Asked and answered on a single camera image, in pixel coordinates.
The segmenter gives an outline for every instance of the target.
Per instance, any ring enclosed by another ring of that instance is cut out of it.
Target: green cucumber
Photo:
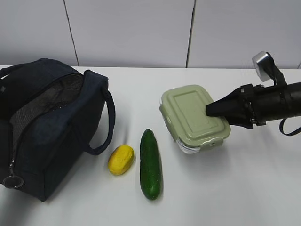
[[[162,172],[160,153],[154,133],[147,129],[140,143],[140,186],[143,194],[155,200],[161,193]]]

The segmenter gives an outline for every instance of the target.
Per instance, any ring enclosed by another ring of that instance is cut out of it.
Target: insulated lunch bag
[[[0,78],[0,183],[45,201],[83,151],[99,155],[109,145],[108,78],[52,59],[3,68]],[[92,149],[105,102],[108,137]]]

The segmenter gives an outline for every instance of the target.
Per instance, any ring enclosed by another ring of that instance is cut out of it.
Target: food container
[[[206,115],[206,105],[213,100],[198,85],[166,91],[160,111],[175,142],[185,153],[196,153],[223,144],[230,134],[225,118]]]

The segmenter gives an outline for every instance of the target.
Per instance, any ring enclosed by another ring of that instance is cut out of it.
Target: yellow fruit
[[[108,162],[109,170],[114,175],[125,173],[132,165],[134,151],[128,145],[122,145],[115,149]]]

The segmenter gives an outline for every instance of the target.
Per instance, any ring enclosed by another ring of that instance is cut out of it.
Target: white table
[[[110,79],[117,112],[112,143],[98,157],[84,153],[45,203],[0,186],[1,226],[301,225],[301,135],[280,134],[278,121],[254,130],[232,126],[222,147],[187,155],[173,142],[159,111],[168,89],[199,84],[217,100],[241,85],[260,84],[255,70],[90,69]],[[301,81],[301,70],[283,73],[288,83]],[[291,119],[286,129],[300,125],[301,118]],[[106,109],[100,128],[92,146],[107,136]],[[164,176],[163,195],[154,202],[144,197],[139,181],[146,128],[156,135]],[[121,144],[134,148],[136,160],[115,177],[107,161]]]

